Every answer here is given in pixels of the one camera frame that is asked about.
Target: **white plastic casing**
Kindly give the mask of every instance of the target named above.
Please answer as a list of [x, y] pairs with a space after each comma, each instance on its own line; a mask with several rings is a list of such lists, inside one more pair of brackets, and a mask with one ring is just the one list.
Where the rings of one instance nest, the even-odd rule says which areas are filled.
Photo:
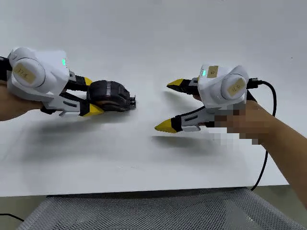
[[[246, 100], [248, 74], [242, 66], [237, 66], [232, 71], [218, 67], [215, 78], [207, 78], [208, 70], [209, 65], [202, 65], [198, 80], [198, 91], [206, 108], [231, 109], [229, 105], [242, 103]], [[236, 93], [231, 94], [229, 89], [236, 82], [240, 82], [240, 85], [235, 88]]]
[[18, 97], [49, 102], [63, 91], [68, 82], [70, 74], [64, 51], [38, 52], [18, 47], [8, 58], [12, 66], [8, 89]]

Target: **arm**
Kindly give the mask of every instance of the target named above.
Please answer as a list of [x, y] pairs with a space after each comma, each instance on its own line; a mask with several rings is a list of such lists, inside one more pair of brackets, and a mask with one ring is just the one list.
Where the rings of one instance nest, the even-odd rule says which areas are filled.
[[307, 139], [277, 118], [262, 146], [307, 208]]
[[304, 136], [254, 101], [247, 101], [245, 110], [215, 119], [216, 125], [226, 127], [228, 133], [258, 140], [307, 208], [307, 139]]

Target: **yellow finger tip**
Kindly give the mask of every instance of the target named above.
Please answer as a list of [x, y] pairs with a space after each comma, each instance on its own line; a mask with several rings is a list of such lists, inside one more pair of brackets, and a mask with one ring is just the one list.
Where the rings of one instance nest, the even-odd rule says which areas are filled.
[[161, 131], [161, 132], [167, 132], [167, 133], [177, 133], [176, 130], [172, 128], [172, 122], [171, 119], [168, 119], [160, 124], [158, 124], [156, 127], [154, 127], [155, 130]]
[[176, 85], [176, 86], [179, 86], [181, 83], [182, 83], [183, 79], [177, 79], [171, 83], [168, 83], [167, 86], [170, 86], [170, 85]]

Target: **gray floor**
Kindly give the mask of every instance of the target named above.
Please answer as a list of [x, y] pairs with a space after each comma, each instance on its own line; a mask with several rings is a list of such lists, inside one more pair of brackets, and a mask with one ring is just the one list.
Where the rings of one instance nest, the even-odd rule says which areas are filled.
[[[307, 228], [307, 211], [289, 186], [263, 186], [255, 192]], [[44, 196], [0, 197], [0, 213], [12, 213], [25, 219], [44, 199]], [[19, 224], [18, 220], [0, 216], [1, 230], [14, 230]]]

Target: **forearm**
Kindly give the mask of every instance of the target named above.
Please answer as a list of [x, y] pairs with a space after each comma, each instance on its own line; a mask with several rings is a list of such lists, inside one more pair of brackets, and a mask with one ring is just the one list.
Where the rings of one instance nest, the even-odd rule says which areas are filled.
[[307, 208], [307, 139], [278, 119], [262, 142]]

